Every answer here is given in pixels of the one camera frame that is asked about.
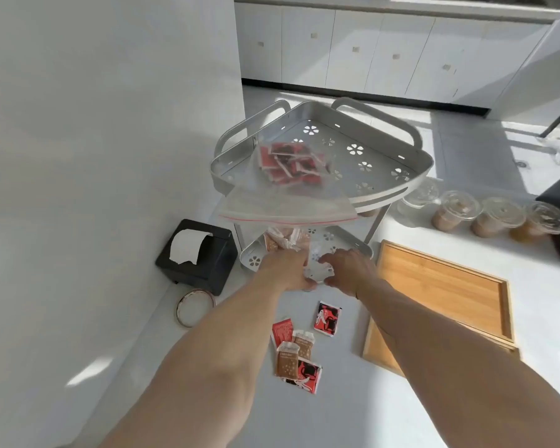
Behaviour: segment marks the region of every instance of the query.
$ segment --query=clear plastic lid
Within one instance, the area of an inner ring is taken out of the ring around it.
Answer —
[[[525,222],[525,211],[507,198],[493,196],[483,200],[483,211],[508,228],[521,226]]]
[[[533,201],[526,208],[527,218],[548,234],[560,234],[560,209],[556,206]]]
[[[421,185],[411,193],[403,197],[403,202],[415,209],[421,209],[429,203],[433,203],[440,191],[433,179],[424,179]]]
[[[461,220],[472,220],[481,212],[479,201],[466,192],[450,190],[440,200],[444,210]]]

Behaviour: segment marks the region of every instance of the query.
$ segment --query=wooden tray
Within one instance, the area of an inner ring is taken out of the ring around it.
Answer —
[[[377,270],[397,291],[520,357],[514,345],[506,280],[387,240],[381,243]],[[373,320],[367,330],[363,358],[403,375]]]

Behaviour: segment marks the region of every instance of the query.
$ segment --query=black receipt printer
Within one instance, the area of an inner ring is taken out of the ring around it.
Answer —
[[[178,264],[170,259],[172,240],[184,229],[212,234],[203,238],[196,264],[191,261]],[[156,259],[156,265],[174,283],[185,283],[219,296],[237,256],[231,230],[185,218],[166,242],[166,246]]]

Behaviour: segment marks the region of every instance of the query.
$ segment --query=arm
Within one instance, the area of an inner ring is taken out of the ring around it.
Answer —
[[[225,447],[246,421],[283,291],[311,289],[304,251],[265,256],[253,279],[183,336],[101,448]]]
[[[394,290],[353,250],[327,279],[369,310],[450,448],[560,448],[560,395],[491,341]]]

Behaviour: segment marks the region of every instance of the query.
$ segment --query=black baseboard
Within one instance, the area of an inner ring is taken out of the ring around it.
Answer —
[[[443,110],[445,112],[476,114],[485,116],[489,109],[470,107],[468,105],[443,104],[440,102],[428,102],[425,100],[406,99],[404,97],[378,96],[366,92],[341,91],[340,89],[317,88],[315,86],[291,85],[289,83],[266,82],[264,80],[242,79],[243,85],[260,86],[261,88],[281,89],[283,91],[304,92],[305,94],[316,94],[327,97],[350,97],[363,102],[378,104],[404,105],[406,107],[421,108],[427,110]]]

